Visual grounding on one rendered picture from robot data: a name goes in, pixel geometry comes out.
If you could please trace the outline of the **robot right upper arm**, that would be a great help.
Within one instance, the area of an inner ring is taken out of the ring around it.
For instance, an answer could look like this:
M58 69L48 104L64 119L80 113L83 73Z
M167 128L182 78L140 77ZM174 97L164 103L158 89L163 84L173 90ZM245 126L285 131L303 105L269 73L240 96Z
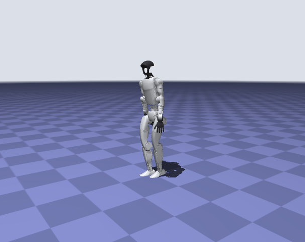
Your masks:
M142 93L142 96L141 96L141 98L140 98L140 101L141 101L141 102L146 102L145 96L144 96L144 92L143 92L143 88L142 88L142 81L139 82L139 86L140 86L141 93Z

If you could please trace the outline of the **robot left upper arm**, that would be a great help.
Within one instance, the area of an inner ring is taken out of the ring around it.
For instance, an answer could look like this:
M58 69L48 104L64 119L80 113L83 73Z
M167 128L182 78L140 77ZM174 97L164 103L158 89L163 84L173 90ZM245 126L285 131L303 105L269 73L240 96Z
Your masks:
M158 97L156 98L157 103L160 103L160 97L164 97L164 91L163 91L163 80L162 79L154 79L154 84L157 87L157 93Z

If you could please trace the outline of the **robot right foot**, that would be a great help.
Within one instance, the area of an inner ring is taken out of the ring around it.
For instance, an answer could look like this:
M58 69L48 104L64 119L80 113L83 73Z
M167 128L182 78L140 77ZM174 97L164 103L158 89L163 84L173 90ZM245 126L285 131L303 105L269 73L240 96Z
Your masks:
M152 171L145 171L144 173L142 173L142 174L140 174L139 176L147 176L147 175L152 175L152 174L154 174L155 173L155 170L154 169L152 169Z

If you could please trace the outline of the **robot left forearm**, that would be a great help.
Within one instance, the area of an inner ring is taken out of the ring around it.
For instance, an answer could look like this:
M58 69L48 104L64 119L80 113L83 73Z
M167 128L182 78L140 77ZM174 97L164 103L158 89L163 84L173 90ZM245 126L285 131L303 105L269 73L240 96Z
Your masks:
M163 107L164 107L164 98L160 97L160 103L158 104L158 119L162 120L163 117Z

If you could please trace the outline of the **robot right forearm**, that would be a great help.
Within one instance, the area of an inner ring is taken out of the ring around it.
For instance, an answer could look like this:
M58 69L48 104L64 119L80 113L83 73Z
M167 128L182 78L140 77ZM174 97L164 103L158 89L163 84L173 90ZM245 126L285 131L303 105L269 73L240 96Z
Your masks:
M148 107L147 107L147 102L141 102L142 104L142 109L143 109L143 114L147 114L148 115Z

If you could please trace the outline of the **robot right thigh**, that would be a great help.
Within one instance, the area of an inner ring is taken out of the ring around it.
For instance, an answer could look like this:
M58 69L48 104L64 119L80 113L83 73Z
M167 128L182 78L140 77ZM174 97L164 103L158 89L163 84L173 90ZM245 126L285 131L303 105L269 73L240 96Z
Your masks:
M150 142L147 142L148 134L149 134L149 126L148 124L151 124L152 122L149 121L148 115L145 115L141 119L140 123L140 140L143 148L145 150L150 150L152 148L152 144Z

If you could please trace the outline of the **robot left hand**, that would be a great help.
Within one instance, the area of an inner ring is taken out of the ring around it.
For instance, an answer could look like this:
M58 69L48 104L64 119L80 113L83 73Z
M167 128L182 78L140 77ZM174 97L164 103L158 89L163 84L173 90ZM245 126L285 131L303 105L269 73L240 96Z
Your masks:
M158 132L158 128L159 128L159 133L160 133L160 129L161 129L161 133L162 133L162 127L163 127L163 132L164 132L164 124L163 124L163 118L162 118L162 120L157 120L158 122L157 122L157 124L156 124L156 126L157 126L157 132ZM156 126L154 127L154 129L156 129Z

